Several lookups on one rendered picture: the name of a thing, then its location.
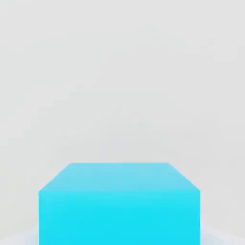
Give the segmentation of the small cyan cube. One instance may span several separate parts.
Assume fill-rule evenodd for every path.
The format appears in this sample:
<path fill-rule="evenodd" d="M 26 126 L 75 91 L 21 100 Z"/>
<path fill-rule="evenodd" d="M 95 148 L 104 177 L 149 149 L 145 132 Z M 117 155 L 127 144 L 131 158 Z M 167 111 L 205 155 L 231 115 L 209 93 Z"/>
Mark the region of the small cyan cube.
<path fill-rule="evenodd" d="M 200 245 L 200 190 L 168 163 L 73 163 L 38 193 L 39 245 Z"/>

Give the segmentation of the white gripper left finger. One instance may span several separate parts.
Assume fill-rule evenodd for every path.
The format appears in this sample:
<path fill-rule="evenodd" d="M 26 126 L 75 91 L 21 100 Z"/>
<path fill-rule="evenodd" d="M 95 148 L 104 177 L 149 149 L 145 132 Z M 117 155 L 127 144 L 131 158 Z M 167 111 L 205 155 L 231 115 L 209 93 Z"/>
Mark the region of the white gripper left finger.
<path fill-rule="evenodd" d="M 38 227 L 6 237 L 0 245 L 39 245 Z"/>

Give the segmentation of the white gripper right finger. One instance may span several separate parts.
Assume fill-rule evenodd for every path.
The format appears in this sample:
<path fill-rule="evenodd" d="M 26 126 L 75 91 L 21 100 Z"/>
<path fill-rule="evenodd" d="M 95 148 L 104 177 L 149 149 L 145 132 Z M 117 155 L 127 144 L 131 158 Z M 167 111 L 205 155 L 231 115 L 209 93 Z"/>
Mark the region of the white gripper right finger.
<path fill-rule="evenodd" d="M 201 225 L 200 245 L 245 245 L 245 239 Z"/>

